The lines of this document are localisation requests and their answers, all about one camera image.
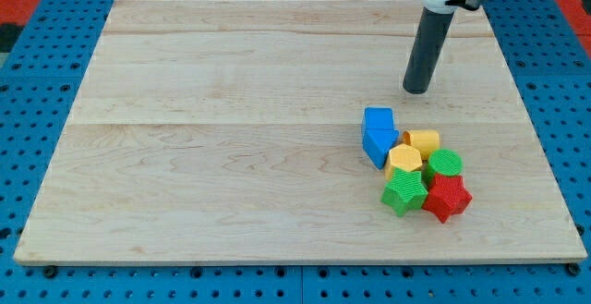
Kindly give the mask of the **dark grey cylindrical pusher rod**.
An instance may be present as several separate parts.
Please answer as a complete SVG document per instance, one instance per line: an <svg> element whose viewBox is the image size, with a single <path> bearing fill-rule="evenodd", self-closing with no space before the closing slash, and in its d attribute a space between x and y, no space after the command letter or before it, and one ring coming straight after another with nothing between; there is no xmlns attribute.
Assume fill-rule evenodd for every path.
<svg viewBox="0 0 591 304"><path fill-rule="evenodd" d="M412 94L423 94L428 90L452 18L453 13L440 14L423 8L404 73L403 88L405 91Z"/></svg>

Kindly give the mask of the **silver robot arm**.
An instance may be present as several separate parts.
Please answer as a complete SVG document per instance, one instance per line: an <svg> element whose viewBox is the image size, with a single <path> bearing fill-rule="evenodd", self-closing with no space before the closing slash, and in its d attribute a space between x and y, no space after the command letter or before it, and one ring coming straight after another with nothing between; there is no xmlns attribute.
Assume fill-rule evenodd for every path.
<svg viewBox="0 0 591 304"><path fill-rule="evenodd" d="M423 10L403 79L403 88L413 94L428 90L455 11L476 11L484 0L420 1Z"/></svg>

